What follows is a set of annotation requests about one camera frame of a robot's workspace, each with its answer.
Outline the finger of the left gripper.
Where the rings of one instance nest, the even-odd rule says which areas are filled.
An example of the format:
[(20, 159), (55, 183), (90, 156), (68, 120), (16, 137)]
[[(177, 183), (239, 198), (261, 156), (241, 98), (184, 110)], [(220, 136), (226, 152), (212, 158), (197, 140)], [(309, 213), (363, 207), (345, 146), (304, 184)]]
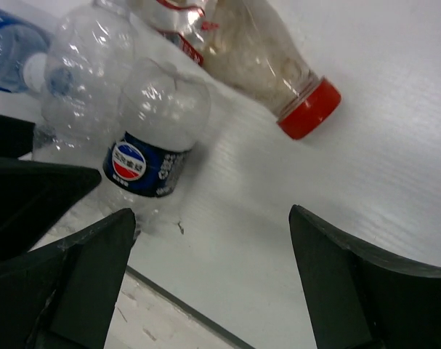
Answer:
[(101, 181), (97, 170), (23, 161), (34, 124), (0, 115), (0, 260), (26, 253)]

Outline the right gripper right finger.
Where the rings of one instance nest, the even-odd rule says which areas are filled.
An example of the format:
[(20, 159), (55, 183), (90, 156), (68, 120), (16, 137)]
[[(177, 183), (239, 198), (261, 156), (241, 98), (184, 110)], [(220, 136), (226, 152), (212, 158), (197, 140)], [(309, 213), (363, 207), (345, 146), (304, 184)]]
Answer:
[(318, 348), (441, 348), (441, 267), (348, 234), (302, 206), (291, 240)]

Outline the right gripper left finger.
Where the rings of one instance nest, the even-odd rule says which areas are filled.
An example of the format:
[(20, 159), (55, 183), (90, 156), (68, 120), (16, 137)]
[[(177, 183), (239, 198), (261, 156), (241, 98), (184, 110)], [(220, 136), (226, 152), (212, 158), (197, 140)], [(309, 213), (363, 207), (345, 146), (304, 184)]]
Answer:
[(0, 261), (0, 348), (103, 348), (134, 230), (122, 209)]

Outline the small pepsi bottle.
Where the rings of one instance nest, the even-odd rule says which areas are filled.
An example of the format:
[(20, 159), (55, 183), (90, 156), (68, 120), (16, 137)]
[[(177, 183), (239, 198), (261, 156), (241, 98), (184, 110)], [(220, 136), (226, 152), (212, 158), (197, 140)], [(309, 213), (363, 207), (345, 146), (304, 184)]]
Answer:
[(176, 197), (210, 112), (202, 79), (171, 63), (138, 59), (122, 86), (116, 128), (102, 163), (97, 191), (102, 213), (130, 208), (135, 233), (147, 230)]

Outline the clear unlabeled bottle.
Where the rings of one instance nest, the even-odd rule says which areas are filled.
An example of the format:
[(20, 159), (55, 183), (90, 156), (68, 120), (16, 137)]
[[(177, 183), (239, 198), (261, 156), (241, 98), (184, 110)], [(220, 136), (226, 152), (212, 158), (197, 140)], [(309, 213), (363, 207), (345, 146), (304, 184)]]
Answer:
[(46, 56), (34, 160), (94, 167), (104, 156), (135, 59), (130, 14), (127, 1), (91, 1), (59, 21)]

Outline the blue label water bottle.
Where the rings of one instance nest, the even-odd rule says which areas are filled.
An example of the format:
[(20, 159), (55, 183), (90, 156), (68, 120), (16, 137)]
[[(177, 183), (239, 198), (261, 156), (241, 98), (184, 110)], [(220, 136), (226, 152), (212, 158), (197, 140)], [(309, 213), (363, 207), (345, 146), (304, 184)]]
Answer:
[(51, 35), (0, 9), (0, 91), (38, 95)]

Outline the red cap bottle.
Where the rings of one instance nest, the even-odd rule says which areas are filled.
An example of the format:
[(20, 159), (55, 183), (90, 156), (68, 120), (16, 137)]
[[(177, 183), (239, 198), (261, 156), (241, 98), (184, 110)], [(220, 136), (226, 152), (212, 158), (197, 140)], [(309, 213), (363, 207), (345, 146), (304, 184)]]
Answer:
[(300, 140), (341, 94), (300, 55), (268, 1), (130, 1), (132, 12), (212, 78), (264, 106)]

